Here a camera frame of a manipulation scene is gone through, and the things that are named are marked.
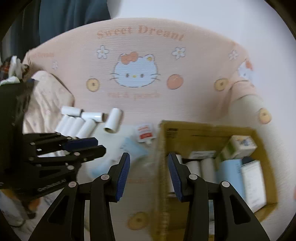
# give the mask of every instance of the silver screw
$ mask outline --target silver screw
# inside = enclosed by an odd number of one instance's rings
[[[70,182],[68,184],[69,187],[73,188],[73,187],[76,187],[76,182]]]
[[[222,186],[227,188],[230,186],[230,184],[229,184],[229,182],[224,181],[224,182],[222,182]]]
[[[72,166],[72,165],[67,166],[67,169],[68,169],[68,170],[73,170],[74,168],[75,168],[75,167]]]
[[[109,175],[108,174],[104,174],[101,176],[102,180],[108,180],[109,179]]]
[[[195,174],[190,174],[190,175],[189,175],[189,178],[190,178],[191,180],[196,180],[196,179],[197,179],[197,175],[195,175]]]

